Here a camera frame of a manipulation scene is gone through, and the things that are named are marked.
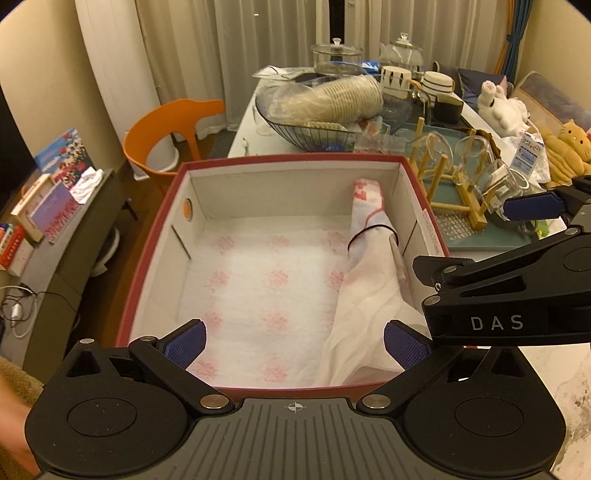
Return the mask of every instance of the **wall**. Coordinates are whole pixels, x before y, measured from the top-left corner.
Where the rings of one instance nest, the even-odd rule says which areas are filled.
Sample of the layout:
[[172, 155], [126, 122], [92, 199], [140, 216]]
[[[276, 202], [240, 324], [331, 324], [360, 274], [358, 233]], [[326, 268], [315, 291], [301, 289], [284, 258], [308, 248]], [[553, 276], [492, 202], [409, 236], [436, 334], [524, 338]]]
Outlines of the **wall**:
[[536, 70], [591, 109], [591, 22], [566, 0], [535, 0], [518, 78]]
[[[0, 83], [32, 154], [76, 127], [97, 168], [125, 162], [90, 68], [74, 0], [26, 0], [1, 22]], [[0, 272], [0, 286], [8, 281]]]

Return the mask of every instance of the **ceramic mug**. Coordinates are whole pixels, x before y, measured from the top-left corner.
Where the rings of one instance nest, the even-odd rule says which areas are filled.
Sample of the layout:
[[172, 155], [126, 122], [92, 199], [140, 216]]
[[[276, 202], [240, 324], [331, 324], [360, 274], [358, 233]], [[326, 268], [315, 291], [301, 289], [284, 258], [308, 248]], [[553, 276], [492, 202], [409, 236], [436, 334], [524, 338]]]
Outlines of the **ceramic mug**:
[[399, 98], [406, 98], [406, 93], [402, 93], [402, 90], [408, 90], [410, 88], [411, 77], [412, 73], [410, 70], [385, 65], [382, 67], [379, 82], [384, 88], [385, 93]]
[[433, 102], [441, 93], [453, 93], [456, 82], [449, 75], [440, 72], [425, 72], [423, 77], [423, 90], [427, 92]]

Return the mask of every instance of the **white plush toy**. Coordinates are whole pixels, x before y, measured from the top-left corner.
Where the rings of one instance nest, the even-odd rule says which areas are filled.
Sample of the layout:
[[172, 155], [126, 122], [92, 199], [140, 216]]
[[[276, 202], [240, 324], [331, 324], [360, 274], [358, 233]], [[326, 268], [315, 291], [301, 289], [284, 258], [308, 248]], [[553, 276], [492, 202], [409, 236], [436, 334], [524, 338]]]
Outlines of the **white plush toy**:
[[525, 122], [529, 113], [525, 104], [518, 99], [507, 99], [503, 88], [490, 80], [482, 84], [477, 106], [478, 115], [500, 137], [517, 137], [528, 129]]

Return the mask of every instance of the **person's hand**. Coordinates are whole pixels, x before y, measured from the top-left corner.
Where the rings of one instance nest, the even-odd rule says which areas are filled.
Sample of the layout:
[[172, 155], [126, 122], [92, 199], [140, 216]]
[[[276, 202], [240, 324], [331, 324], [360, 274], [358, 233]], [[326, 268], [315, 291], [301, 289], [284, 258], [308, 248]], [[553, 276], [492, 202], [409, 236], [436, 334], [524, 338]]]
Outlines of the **person's hand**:
[[25, 421], [31, 409], [0, 375], [0, 445], [33, 475], [40, 473], [25, 439]]

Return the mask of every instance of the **crosshair mark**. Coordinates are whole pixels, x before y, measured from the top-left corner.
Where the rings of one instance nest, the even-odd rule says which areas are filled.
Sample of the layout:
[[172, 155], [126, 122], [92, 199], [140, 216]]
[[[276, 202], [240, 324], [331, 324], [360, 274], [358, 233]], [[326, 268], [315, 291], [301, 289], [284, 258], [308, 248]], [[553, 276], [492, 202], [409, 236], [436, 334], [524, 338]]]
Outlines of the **crosshair mark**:
[[305, 406], [303, 406], [301, 403], [298, 402], [293, 402], [290, 403], [288, 406], [286, 406], [286, 408], [290, 411], [292, 411], [293, 413], [298, 413], [300, 410], [303, 410], [304, 408], [307, 408]]

